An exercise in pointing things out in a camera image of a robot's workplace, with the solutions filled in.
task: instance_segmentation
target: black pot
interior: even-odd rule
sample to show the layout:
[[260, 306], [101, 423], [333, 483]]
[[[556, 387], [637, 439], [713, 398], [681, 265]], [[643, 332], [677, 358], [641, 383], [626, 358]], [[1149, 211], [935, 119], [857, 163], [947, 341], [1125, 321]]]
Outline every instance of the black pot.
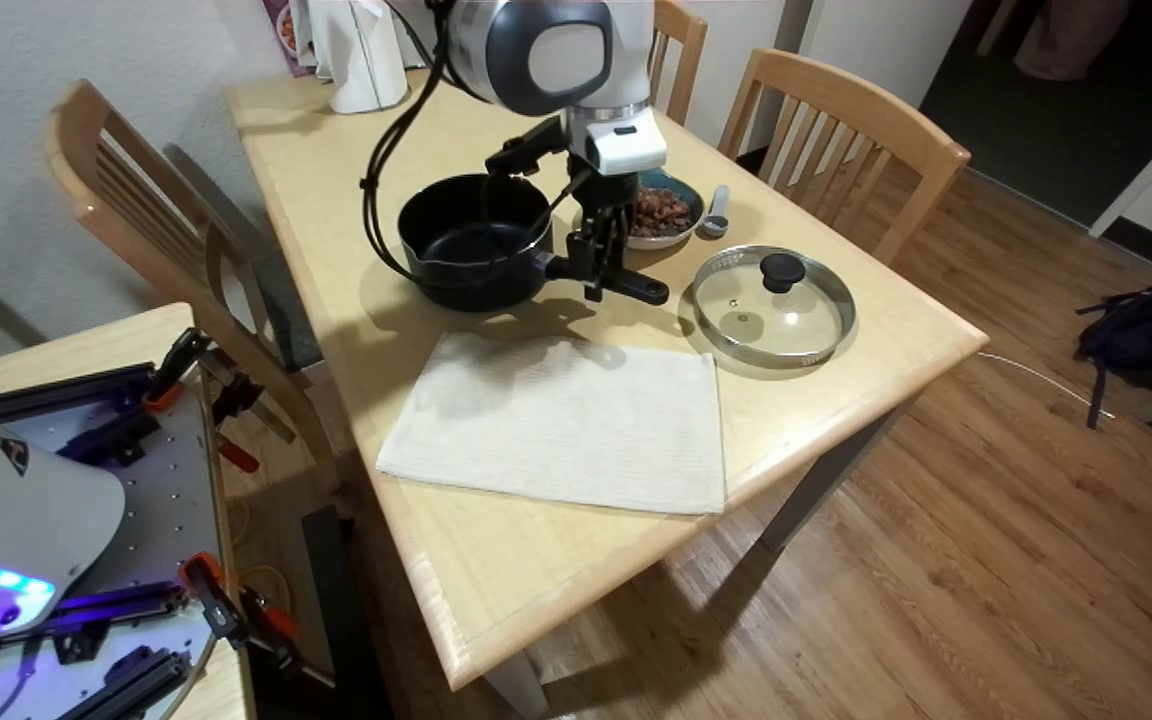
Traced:
[[457, 312], [522, 305], [547, 278], [547, 201], [522, 179], [446, 175], [399, 211], [422, 295]]

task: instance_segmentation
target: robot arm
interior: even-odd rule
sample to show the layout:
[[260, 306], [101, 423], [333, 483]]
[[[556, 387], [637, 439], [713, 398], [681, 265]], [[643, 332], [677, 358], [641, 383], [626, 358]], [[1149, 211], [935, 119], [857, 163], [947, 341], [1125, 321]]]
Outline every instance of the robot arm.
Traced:
[[518, 117], [563, 111], [569, 151], [601, 175], [664, 163], [651, 111], [646, 0], [429, 0], [446, 22], [446, 70]]

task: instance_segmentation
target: table leg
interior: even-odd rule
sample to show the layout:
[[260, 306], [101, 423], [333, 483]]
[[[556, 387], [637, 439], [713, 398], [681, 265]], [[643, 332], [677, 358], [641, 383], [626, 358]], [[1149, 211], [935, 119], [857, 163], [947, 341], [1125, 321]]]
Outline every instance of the table leg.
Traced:
[[543, 716], [547, 709], [543, 685], [537, 675], [537, 665], [522, 651], [493, 669], [485, 678], [515, 716]]
[[823, 453], [807, 476], [799, 481], [799, 487], [787, 493], [787, 500], [774, 509], [774, 515], [768, 519], [761, 544], [768, 552], [783, 552], [787, 534], [795, 528], [803, 528], [803, 519], [823, 505], [823, 495], [833, 487], [840, 487], [849, 481], [849, 470], [857, 469], [857, 460], [890, 429], [890, 417], [880, 417], [871, 423], [864, 423], [857, 435], [849, 435], [844, 442], [835, 442], [833, 453]]

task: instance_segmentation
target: tabletop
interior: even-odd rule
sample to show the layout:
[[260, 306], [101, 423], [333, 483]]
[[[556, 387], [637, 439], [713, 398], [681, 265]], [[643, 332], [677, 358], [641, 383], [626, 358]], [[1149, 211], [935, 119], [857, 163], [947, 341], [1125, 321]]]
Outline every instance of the tabletop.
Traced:
[[[91, 377], [105, 367], [155, 363], [171, 341], [190, 322], [189, 305], [164, 305], [115, 322], [58, 337], [23, 351], [0, 354], [0, 393]], [[233, 643], [212, 643], [203, 671], [190, 678], [174, 716], [246, 716], [242, 658]]]
[[[681, 548], [713, 515], [543, 505], [384, 476], [376, 453], [446, 328], [531, 322], [592, 342], [703, 351], [695, 337], [681, 332], [677, 295], [713, 250], [783, 245], [826, 265], [851, 289], [860, 321], [823, 367], [783, 377], [719, 367], [726, 509], [790, 483], [795, 469], [983, 342], [971, 322], [664, 117], [664, 167], [700, 192], [731, 189], [731, 226], [719, 245], [690, 241], [681, 250], [637, 260], [673, 285], [669, 305], [646, 306], [620, 295], [585, 305], [577, 285], [547, 285], [505, 314], [438, 312], [378, 268], [358, 226], [358, 175], [397, 108], [333, 117], [329, 86], [316, 79], [242, 83], [233, 86], [227, 108], [453, 686], [522, 651]], [[378, 179], [390, 246], [390, 221], [406, 197], [438, 175], [478, 173], [485, 156], [531, 124], [438, 86]], [[558, 156], [531, 175], [547, 197], [563, 179]], [[570, 201], [556, 206], [556, 245], [577, 211]]]

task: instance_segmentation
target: wooden floor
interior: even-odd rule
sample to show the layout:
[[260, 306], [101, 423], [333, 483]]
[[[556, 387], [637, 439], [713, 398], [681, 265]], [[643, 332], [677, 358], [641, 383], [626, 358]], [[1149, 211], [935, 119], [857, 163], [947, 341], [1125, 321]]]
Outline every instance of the wooden floor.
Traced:
[[[790, 534], [747, 509], [537, 643], [556, 716], [1152, 720], [1152, 429], [1085, 429], [1081, 305], [1152, 268], [968, 175], [900, 272], [990, 342], [930, 383]], [[446, 696], [404, 580], [384, 580], [404, 716]]]

